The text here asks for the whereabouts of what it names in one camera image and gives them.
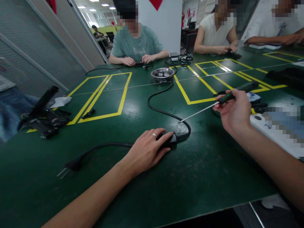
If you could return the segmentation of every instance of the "jeans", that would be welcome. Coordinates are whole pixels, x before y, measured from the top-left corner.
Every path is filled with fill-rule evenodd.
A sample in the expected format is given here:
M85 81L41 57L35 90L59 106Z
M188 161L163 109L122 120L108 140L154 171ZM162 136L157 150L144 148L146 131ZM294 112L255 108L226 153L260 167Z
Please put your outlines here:
M0 139L7 142L17 134L21 114L30 113L38 100L24 95L16 86L0 92Z

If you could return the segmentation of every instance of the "white t-shirt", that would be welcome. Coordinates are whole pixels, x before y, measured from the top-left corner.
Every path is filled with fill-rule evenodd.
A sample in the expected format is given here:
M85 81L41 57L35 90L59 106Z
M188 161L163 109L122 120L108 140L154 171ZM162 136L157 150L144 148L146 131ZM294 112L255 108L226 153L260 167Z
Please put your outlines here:
M202 45L205 46L221 46L224 44L228 32L233 28L233 17L229 17L225 24L216 31L214 13L205 17L200 26L203 27L205 34Z
M289 35L298 31L299 27L297 17L274 17L270 10L263 16L258 17L250 26L245 39L247 40L254 36L276 37Z

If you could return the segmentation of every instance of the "metal bowl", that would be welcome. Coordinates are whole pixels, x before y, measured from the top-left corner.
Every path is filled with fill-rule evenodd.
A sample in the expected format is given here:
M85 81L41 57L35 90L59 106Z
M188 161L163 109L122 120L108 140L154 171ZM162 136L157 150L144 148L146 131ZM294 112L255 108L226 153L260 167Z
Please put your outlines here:
M170 81L172 76L174 75L174 70L164 67L154 70L151 75L156 81L160 83L167 82Z

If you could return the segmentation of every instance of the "person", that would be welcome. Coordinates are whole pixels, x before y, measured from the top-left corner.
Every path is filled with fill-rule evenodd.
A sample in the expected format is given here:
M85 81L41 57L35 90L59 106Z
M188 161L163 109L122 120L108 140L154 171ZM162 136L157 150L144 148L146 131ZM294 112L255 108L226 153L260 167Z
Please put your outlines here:
M117 13L123 23L115 37L109 62L134 66L136 62L149 64L169 56L157 35L138 22L135 0L114 0Z
M92 25L92 28L94 29L95 33L93 34L93 36L98 39L98 38L103 38L105 37L103 33L99 32L96 25ZM106 50L106 45L107 41L106 40L102 40L102 41L98 41L99 46L101 47L102 51L104 52L104 54L107 54L107 50Z
M3 142L17 134L21 115L30 113L38 100L24 95L15 83L0 75L0 139Z
M224 129L265 170L281 192L304 212L304 164L252 127L247 94L237 89L232 93L235 100L213 108L220 112ZM169 132L157 141L162 132L165 129L145 131L121 161L43 227L92 227L133 178L155 166L170 151L170 148L163 148L158 152L173 134Z
M198 54L227 53L228 49L236 52L239 43L236 28L233 24L233 11L238 1L218 0L215 12L205 17L200 25L194 44L194 52ZM225 40L230 46L224 46Z
M299 0L281 0L274 8L258 17L250 26L247 44L290 45L304 40L304 28L300 28L296 16L290 16Z

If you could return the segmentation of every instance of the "green t-shirt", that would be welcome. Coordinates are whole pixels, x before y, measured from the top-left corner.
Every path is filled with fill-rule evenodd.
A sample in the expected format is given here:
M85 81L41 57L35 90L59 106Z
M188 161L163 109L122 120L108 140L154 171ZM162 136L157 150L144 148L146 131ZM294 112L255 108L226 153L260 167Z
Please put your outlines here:
M136 62L140 62L145 54L153 55L165 49L152 29L144 25L141 27L139 38L133 38L125 27L118 30L114 37L111 55L118 58L131 57Z

